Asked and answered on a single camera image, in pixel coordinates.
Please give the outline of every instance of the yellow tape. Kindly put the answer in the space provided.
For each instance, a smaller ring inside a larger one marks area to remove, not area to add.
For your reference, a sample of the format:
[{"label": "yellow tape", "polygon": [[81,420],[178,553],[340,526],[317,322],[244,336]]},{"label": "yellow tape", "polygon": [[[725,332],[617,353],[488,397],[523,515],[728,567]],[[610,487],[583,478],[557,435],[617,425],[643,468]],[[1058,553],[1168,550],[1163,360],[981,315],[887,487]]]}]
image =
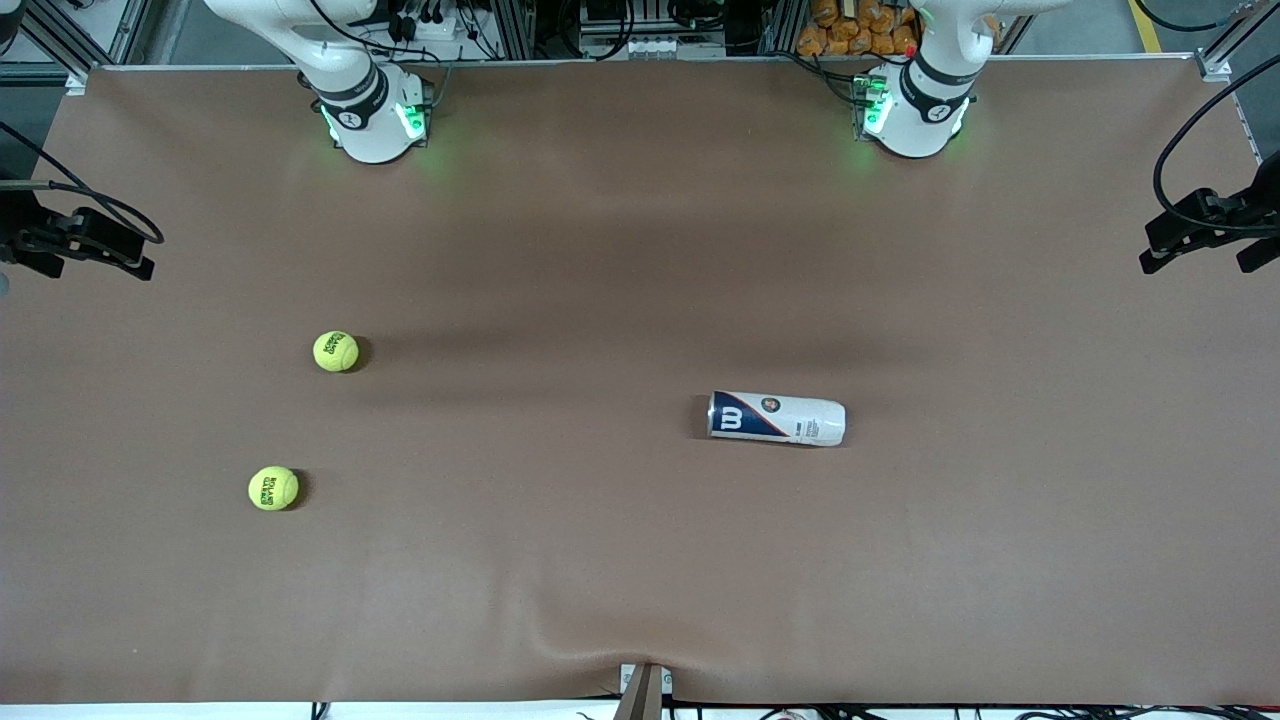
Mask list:
[{"label": "yellow tape", "polygon": [[1138,26],[1138,37],[1142,38],[1143,51],[1161,53],[1160,38],[1156,37],[1156,26],[1151,22],[1151,18],[1133,0],[1129,0],[1129,12],[1133,13],[1133,22]]}]

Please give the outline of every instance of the yellow-green tennis ball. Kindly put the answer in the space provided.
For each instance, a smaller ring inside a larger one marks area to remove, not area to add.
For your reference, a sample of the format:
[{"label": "yellow-green tennis ball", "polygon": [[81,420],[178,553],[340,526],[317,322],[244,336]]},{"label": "yellow-green tennis ball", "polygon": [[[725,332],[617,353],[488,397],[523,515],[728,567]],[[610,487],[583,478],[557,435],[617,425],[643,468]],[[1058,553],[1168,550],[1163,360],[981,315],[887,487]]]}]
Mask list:
[{"label": "yellow-green tennis ball", "polygon": [[288,468],[262,468],[248,482],[248,498],[262,510],[284,510],[298,497],[298,477]]},{"label": "yellow-green tennis ball", "polygon": [[360,343],[344,332],[333,331],[316,338],[311,354],[316,357],[316,365],[330,373],[340,373],[349,370],[360,359]]}]

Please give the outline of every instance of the white and blue can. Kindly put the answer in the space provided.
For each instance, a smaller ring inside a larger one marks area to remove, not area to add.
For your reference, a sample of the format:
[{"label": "white and blue can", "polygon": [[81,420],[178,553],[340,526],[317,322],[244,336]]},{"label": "white and blue can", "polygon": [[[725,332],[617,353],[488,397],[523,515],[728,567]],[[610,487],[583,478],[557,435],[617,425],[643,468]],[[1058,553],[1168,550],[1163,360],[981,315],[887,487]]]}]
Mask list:
[{"label": "white and blue can", "polygon": [[831,447],[845,438],[845,406],[831,400],[717,389],[707,434]]}]

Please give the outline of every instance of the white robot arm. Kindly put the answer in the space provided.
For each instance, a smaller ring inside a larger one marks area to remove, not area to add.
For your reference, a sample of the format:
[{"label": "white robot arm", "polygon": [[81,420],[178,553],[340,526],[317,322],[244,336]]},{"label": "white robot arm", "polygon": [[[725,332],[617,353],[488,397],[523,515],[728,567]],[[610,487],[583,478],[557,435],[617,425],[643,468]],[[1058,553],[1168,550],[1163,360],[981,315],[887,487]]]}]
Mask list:
[{"label": "white robot arm", "polygon": [[906,158],[927,158],[960,132],[969,90],[991,58],[995,13],[1029,15],[1071,0],[911,0],[924,22],[919,51],[870,72],[873,105],[863,132]]},{"label": "white robot arm", "polygon": [[[315,0],[334,23],[367,18],[378,0]],[[320,96],[334,142],[361,163],[387,163],[426,140],[422,79],[338,36],[311,0],[205,0],[209,9],[276,46]]]}]

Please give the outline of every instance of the brown table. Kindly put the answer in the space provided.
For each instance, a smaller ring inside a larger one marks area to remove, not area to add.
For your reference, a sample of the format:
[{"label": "brown table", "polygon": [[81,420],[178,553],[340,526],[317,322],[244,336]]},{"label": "brown table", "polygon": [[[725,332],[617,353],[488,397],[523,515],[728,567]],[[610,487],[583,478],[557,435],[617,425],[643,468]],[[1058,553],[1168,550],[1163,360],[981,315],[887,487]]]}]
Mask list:
[{"label": "brown table", "polygon": [[[1190,61],[993,64],[905,161],[790,65],[457,72],[362,167],[293,74],[100,72],[155,281],[10,270],[0,698],[1280,701],[1280,268],[1143,277]],[[1170,192],[1234,192],[1235,110]],[[59,199],[70,208],[72,199]],[[323,331],[367,366],[311,364]],[[844,447],[703,438],[713,388]],[[264,465],[302,506],[255,510]]]}]

